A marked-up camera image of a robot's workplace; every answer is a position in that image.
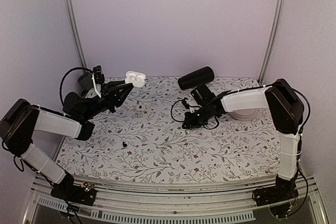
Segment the white earbud charging case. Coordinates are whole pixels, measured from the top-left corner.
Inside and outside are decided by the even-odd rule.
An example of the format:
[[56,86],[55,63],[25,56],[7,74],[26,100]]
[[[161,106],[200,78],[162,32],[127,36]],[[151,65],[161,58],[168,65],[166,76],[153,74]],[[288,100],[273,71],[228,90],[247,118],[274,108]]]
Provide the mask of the white earbud charging case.
[[[143,75],[143,80],[142,81],[136,81],[135,76],[137,74]],[[141,72],[135,72],[135,71],[127,71],[125,74],[125,83],[131,83],[135,88],[141,88],[145,85],[146,83],[146,75]]]

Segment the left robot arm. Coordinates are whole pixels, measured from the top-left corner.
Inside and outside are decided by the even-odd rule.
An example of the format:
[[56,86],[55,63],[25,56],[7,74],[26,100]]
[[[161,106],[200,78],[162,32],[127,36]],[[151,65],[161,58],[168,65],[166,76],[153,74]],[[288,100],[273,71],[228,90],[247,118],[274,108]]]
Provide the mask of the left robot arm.
[[106,110],[115,112],[133,88],[132,83],[111,81],[92,98],[70,92],[65,97],[63,113],[19,99],[1,119],[1,139],[6,150],[57,184],[58,192],[67,200],[73,200],[78,188],[72,184],[72,176],[34,144],[33,133],[41,131],[86,141],[95,126],[91,119]]

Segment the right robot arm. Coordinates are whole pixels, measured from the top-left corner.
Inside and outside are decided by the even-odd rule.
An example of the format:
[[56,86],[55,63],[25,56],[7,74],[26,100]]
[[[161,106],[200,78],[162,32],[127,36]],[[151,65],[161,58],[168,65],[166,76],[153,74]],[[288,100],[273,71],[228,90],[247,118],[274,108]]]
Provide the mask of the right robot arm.
[[305,111],[310,109],[307,98],[292,88],[285,79],[277,79],[274,83],[259,87],[224,91],[218,95],[203,84],[192,91],[192,96],[199,108],[185,113],[182,123],[184,129],[204,127],[209,119],[216,119],[223,114],[243,110],[269,110],[280,139],[277,185],[272,188],[271,196],[276,201],[282,201],[290,195],[290,183],[299,174],[303,128],[310,116],[310,112]]

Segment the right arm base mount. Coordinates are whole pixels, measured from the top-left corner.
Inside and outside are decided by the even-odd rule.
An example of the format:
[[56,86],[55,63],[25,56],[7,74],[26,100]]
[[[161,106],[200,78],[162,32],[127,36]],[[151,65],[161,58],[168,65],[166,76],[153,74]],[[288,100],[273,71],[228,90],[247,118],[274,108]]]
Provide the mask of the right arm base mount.
[[298,190],[293,189],[286,191],[282,187],[269,186],[258,187],[252,192],[252,199],[257,206],[270,205],[285,200],[295,199],[299,196]]

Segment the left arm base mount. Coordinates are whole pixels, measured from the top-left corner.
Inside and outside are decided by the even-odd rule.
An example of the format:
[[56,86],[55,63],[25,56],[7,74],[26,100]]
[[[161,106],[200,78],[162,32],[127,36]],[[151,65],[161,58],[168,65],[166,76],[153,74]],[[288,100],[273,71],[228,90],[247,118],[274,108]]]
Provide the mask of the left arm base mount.
[[74,202],[86,206],[93,206],[97,191],[95,185],[85,182],[81,185],[73,183],[54,184],[51,196],[68,202]]

